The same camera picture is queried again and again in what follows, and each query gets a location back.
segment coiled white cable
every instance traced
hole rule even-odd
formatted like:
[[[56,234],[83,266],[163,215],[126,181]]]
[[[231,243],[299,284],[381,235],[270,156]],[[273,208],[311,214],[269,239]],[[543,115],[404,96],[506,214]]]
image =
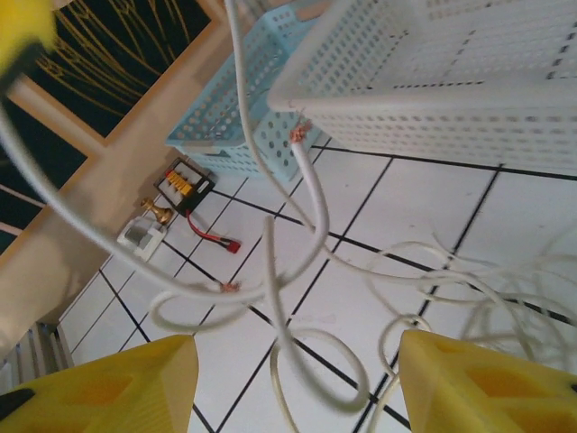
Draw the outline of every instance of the coiled white cable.
[[[395,253],[396,251],[400,251],[406,248],[417,247],[424,249],[425,251],[430,252],[431,254],[435,255],[437,258],[441,259],[442,261],[446,262],[448,260],[452,260],[453,264],[457,263],[474,263],[481,268],[474,272],[458,272],[458,271],[435,271],[430,272],[430,274],[424,274],[420,278],[409,278],[409,277],[401,277],[396,275],[388,275],[378,272],[373,272],[370,269],[364,269],[361,267],[357,267],[347,263],[346,261],[342,260],[335,254],[333,254],[328,248],[324,246],[326,233],[328,231],[328,212],[326,210],[326,203],[325,198],[322,193],[322,189],[320,183],[318,182],[318,178],[316,177],[312,164],[308,159],[306,153],[299,147],[299,145],[293,144],[294,153],[297,157],[299,167],[303,172],[303,177],[305,179],[305,183],[307,184],[307,188],[311,194],[311,198],[313,199],[313,203],[315,204],[315,217],[316,217],[316,228],[313,227],[310,220],[308,219],[307,215],[304,211],[294,202],[294,200],[289,196],[289,194],[282,188],[279,182],[270,174],[268,171],[264,161],[262,160],[261,156],[259,155],[258,148],[256,143],[252,138],[252,133],[250,129],[249,123],[249,116],[248,116],[248,105],[246,101],[246,92],[244,91],[244,67],[243,67],[243,46],[242,46],[242,35],[239,28],[238,17],[236,13],[236,8],[234,5],[234,0],[225,0],[227,13],[229,16],[229,21],[231,24],[231,30],[233,34],[233,42],[234,42],[234,56],[236,62],[236,76],[237,76],[237,86],[238,86],[238,95],[239,95],[239,111],[241,113],[241,120],[243,123],[243,131],[246,138],[246,141],[252,151],[252,155],[254,160],[257,162],[259,168],[261,169],[262,173],[267,177],[267,179],[273,184],[275,189],[280,193],[280,195],[288,202],[290,206],[295,208],[297,213],[299,214],[301,220],[303,221],[304,225],[313,232],[313,238],[310,244],[310,247],[306,254],[303,254],[302,259],[298,262],[296,266],[294,266],[291,270],[282,272],[279,275],[276,273],[276,269],[273,263],[273,231],[272,231],[272,221],[267,219],[265,221],[265,232],[264,232],[264,239],[267,249],[269,251],[266,254],[267,258],[267,284],[266,284],[266,291],[269,302],[273,306],[273,322],[275,327],[278,329],[279,332],[279,341],[278,344],[275,345],[275,348],[272,351],[270,362],[271,362],[271,375],[273,377],[273,384],[275,386],[275,390],[279,397],[279,404],[283,410],[285,418],[287,419],[291,429],[293,431],[297,431],[296,424],[289,413],[289,408],[287,403],[284,401],[284,397],[282,396],[282,390],[280,388],[280,381],[278,377],[278,368],[276,362],[278,360],[278,353],[279,350],[282,348],[283,353],[286,353],[289,357],[289,360],[297,367],[298,374],[306,381],[307,387],[311,392],[313,392],[320,400],[322,400],[328,406],[342,411],[354,411],[359,410],[364,403],[368,400],[368,381],[366,380],[366,372],[364,372],[364,368],[362,367],[358,358],[353,354],[353,352],[340,340],[336,337],[331,336],[323,331],[318,330],[291,330],[289,331],[286,327],[286,318],[284,312],[282,311],[282,307],[280,305],[279,300],[279,291],[283,288],[287,287],[287,285],[294,281],[306,268],[307,266],[313,262],[313,259],[319,253],[321,248],[325,249],[325,253],[328,257],[337,262],[339,265],[349,269],[352,272],[357,272],[365,279],[369,280],[378,280],[378,281],[388,281],[397,284],[405,284],[405,285],[412,285],[415,286],[424,296],[425,299],[429,299],[436,302],[447,302],[447,303],[454,303],[454,304],[463,304],[463,305],[476,305],[475,313],[472,316],[472,321],[476,319],[479,315],[485,314],[483,311],[486,311],[488,306],[497,306],[500,309],[507,311],[508,315],[511,317],[512,324],[513,324],[513,334],[503,334],[503,335],[486,335],[480,337],[468,337],[463,335],[464,338],[469,339],[470,341],[475,341],[478,343],[496,343],[499,341],[503,341],[505,339],[514,339],[518,341],[525,352],[526,356],[531,359],[534,356],[534,350],[532,345],[535,346],[543,346],[544,344],[548,344],[552,348],[558,350],[560,352],[560,357],[562,358],[563,365],[566,365],[566,358],[569,353],[574,353],[577,349],[574,345],[568,345],[567,342],[563,339],[563,336],[559,334],[559,332],[554,332],[552,340],[556,342],[556,344],[550,344],[550,342],[543,343],[542,340],[534,336],[530,336],[527,334],[527,330],[524,329],[523,319],[517,314],[516,311],[520,313],[527,313],[529,309],[525,307],[523,302],[542,302],[544,305],[541,306],[543,311],[545,312],[541,317],[543,318],[541,321],[545,324],[544,329],[554,329],[555,326],[553,324],[553,320],[549,317],[549,313],[545,306],[551,307],[552,309],[556,309],[558,311],[563,312],[563,314],[570,319],[572,324],[577,324],[577,318],[575,315],[567,308],[563,307],[559,303],[552,301],[551,299],[545,299],[542,296],[527,294],[527,293],[497,293],[483,281],[481,278],[485,277],[497,277],[502,278],[505,280],[506,284],[518,286],[520,283],[532,283],[536,286],[537,290],[540,290],[538,293],[541,293],[541,286],[542,282],[540,281],[539,277],[531,277],[527,278],[527,274],[538,274],[538,273],[545,273],[549,275],[553,275],[557,278],[562,279],[565,282],[569,282],[574,286],[577,286],[575,281],[571,280],[569,277],[562,275],[558,272],[552,272],[546,269],[546,266],[551,263],[561,263],[561,262],[568,262],[568,263],[577,263],[577,257],[570,254],[549,254],[549,252],[553,249],[554,244],[559,240],[559,237],[554,238],[549,245],[546,246],[544,249],[543,255],[539,255],[533,261],[529,261],[527,263],[522,263],[520,265],[511,266],[511,267],[498,267],[494,266],[493,263],[487,263],[482,261],[472,261],[470,259],[462,259],[454,254],[449,253],[446,251],[441,245],[433,246],[429,244],[423,243],[401,243],[398,245],[393,245],[388,250],[381,252],[382,254],[386,253]],[[115,255],[117,258],[123,260],[124,262],[128,263],[132,266],[137,272],[142,273],[151,281],[157,283],[160,287],[164,290],[168,290],[165,293],[162,293],[157,299],[155,299],[151,305],[151,317],[154,322],[160,326],[167,328],[173,332],[178,333],[187,333],[187,332],[197,332],[207,329],[214,329],[216,327],[225,326],[232,321],[239,318],[245,311],[245,306],[253,303],[256,300],[261,299],[265,293],[265,284],[257,285],[257,287],[249,289],[249,290],[241,290],[238,293],[218,293],[219,287],[216,284],[183,284],[179,281],[171,279],[169,276],[160,272],[159,270],[151,267],[149,264],[142,262],[140,259],[133,256],[128,250],[124,249],[121,245],[119,245],[114,238],[107,235],[103,231],[97,229],[96,227],[92,226],[89,222],[87,222],[78,212],[71,209],[62,198],[59,197],[58,191],[50,184],[50,181],[45,177],[42,173],[41,169],[33,160],[32,156],[26,151],[24,145],[22,144],[19,136],[9,123],[3,109],[0,107],[0,142],[4,146],[6,153],[14,162],[14,165],[18,168],[18,170],[22,173],[22,175],[28,180],[28,182],[32,185],[32,187],[43,197],[46,202],[54,208],[54,210],[59,213],[65,220],[67,220],[72,226],[74,226],[78,231],[86,235],[88,238],[93,240],[96,244],[107,250],[109,253]],[[449,283],[459,283],[463,285],[472,285],[473,287],[480,289],[482,293],[488,297],[487,299],[483,299],[480,301],[463,301],[460,299],[449,299],[445,297],[441,297],[438,295],[429,295],[425,292],[426,287],[430,287],[432,285],[444,285]],[[376,287],[372,286],[371,291],[375,294],[378,294]],[[169,319],[163,317],[160,314],[160,307],[170,299],[173,299],[177,296],[187,296],[193,299],[202,300],[204,302],[214,302],[216,304],[219,303],[233,303],[239,304],[240,307],[238,310],[234,311],[232,314],[219,319],[217,322],[214,322],[209,325],[203,325],[202,327],[197,327],[189,324],[179,324],[170,321]],[[517,304],[510,304],[505,299],[512,299],[516,300]],[[384,297],[380,295],[380,300],[386,300]],[[390,382],[389,387],[383,394],[380,399],[379,408],[384,408],[386,405],[391,393],[394,391],[394,388],[398,385],[398,377],[392,371],[392,368],[387,363],[386,359],[384,359],[384,354],[381,352],[382,347],[384,345],[385,339],[389,335],[389,331],[392,329],[393,326],[396,326],[398,323],[408,323],[412,326],[413,321],[420,323],[425,328],[430,327],[424,322],[422,318],[417,318],[412,315],[399,315],[397,319],[395,319],[391,325],[389,325],[380,338],[380,345],[378,346],[378,351],[380,353],[381,360],[383,360],[383,366],[385,371],[389,372],[391,378],[393,378]],[[338,399],[335,397],[330,391],[326,390],[320,383],[316,381],[315,376],[307,369],[307,366],[304,364],[302,358],[299,357],[298,350],[294,347],[293,337],[297,336],[313,336],[322,338],[325,341],[329,342],[329,344],[334,345],[349,361],[355,374],[357,375],[357,381],[359,383],[359,390],[357,391],[357,395],[350,401],[343,401],[342,399]],[[373,414],[373,418],[371,420],[371,424],[369,426],[369,431],[373,431],[378,417],[382,410],[375,410]]]

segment yellow plastic object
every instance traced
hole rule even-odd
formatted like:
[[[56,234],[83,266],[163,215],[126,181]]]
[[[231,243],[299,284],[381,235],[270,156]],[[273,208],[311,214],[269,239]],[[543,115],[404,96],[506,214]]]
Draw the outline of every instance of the yellow plastic object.
[[[413,433],[577,432],[577,376],[405,331],[399,379]]]
[[[0,0],[0,94],[56,42],[51,0]]]
[[[184,433],[198,377],[192,336],[170,336],[19,388],[36,395],[2,433]]]

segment floor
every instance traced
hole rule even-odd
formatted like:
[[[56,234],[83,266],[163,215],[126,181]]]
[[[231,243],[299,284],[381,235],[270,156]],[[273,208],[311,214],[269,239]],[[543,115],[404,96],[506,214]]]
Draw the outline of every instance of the floor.
[[[330,208],[328,245],[362,266],[368,265],[374,252],[396,242],[433,242],[433,232],[463,256],[514,263],[537,254],[548,239],[574,221],[577,212],[577,177],[369,155],[346,151],[335,141],[320,144],[311,154]],[[288,188],[298,203],[310,209],[300,178]],[[199,242],[178,216],[151,263],[184,282],[235,280],[250,285],[261,278],[261,221],[267,215],[276,218],[277,264],[282,268],[299,257],[307,232],[268,184],[233,177],[216,183],[215,192],[198,208],[197,219],[205,228],[242,240],[239,253],[231,255]],[[575,252],[574,240],[560,248]],[[427,267],[442,265],[428,255],[408,251],[402,257],[379,259],[375,269],[418,275]],[[550,296],[577,308],[574,287],[562,281],[551,287]],[[399,312],[417,313],[447,336],[457,336],[471,313],[463,307],[424,302],[406,287],[380,284],[379,289]],[[147,316],[158,290],[110,258],[62,317],[75,363],[168,335]],[[439,292],[452,290],[443,287]],[[362,412],[333,413],[308,395],[281,357],[281,380],[297,424],[304,432],[364,431],[388,380],[377,341],[392,313],[374,301],[358,276],[325,257],[318,257],[283,293],[283,302],[291,313],[291,327],[321,328],[349,345],[365,365],[372,391]],[[176,320],[203,323],[226,309],[181,300],[165,311]],[[270,385],[268,358],[275,332],[269,316],[269,307],[259,303],[231,326],[196,336],[200,376],[189,431],[287,431]],[[575,330],[562,326],[567,332]],[[390,359],[396,357],[397,346],[398,340],[386,344]],[[339,354],[307,338],[300,348],[328,385],[344,396],[353,395],[354,377]],[[409,432],[401,391],[385,412],[379,431]]]

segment white plastic basket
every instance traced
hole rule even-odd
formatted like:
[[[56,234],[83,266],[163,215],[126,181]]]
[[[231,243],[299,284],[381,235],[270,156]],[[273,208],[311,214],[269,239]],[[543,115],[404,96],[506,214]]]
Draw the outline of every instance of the white plastic basket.
[[[301,22],[297,12],[305,2],[284,5],[264,14],[244,38],[250,115],[254,141],[269,170],[282,181],[298,171],[289,145],[289,133],[298,120],[294,113],[274,113],[266,104],[267,92],[281,66],[296,49],[314,20]],[[313,128],[303,142],[307,150],[320,135]],[[168,146],[219,174],[260,177],[246,145],[238,113],[233,54],[206,84],[195,103],[166,140]]]
[[[270,90],[342,145],[577,169],[577,1],[339,0]]]

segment red wire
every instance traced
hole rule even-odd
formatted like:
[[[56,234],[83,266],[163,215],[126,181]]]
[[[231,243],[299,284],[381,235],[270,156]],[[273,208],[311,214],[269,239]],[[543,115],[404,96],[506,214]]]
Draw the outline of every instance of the red wire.
[[[188,225],[190,226],[192,231],[195,232],[200,237],[204,237],[205,239],[209,239],[211,241],[217,241],[217,242],[222,241],[221,237],[209,235],[208,233],[205,233],[205,232],[201,231],[198,227],[196,227],[194,225],[194,223],[192,222],[192,220],[190,219],[190,211],[189,210],[187,210],[187,221],[188,221]]]

